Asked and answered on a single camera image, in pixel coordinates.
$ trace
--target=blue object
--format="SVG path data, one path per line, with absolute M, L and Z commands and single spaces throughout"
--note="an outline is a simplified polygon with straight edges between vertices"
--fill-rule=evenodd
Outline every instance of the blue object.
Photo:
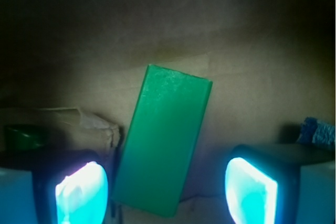
M 297 143 L 311 144 L 317 127 L 318 124 L 316 118 L 306 118 L 301 124 L 300 136 Z
M 330 151 L 335 150 L 335 126 L 318 120 L 312 143 Z

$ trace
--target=glowing light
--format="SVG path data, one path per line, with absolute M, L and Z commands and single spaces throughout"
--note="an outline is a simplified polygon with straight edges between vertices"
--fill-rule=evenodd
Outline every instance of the glowing light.
M 278 183 L 243 158 L 228 163 L 225 193 L 236 223 L 274 223 L 277 192 Z
M 108 181 L 96 162 L 87 163 L 55 188 L 59 224 L 99 223 L 106 211 Z

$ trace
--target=green rectangular box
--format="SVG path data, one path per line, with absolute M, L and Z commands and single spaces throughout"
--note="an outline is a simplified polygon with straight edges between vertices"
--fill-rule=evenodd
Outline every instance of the green rectangular box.
M 211 87 L 207 79 L 148 66 L 113 187 L 115 201 L 175 215 Z

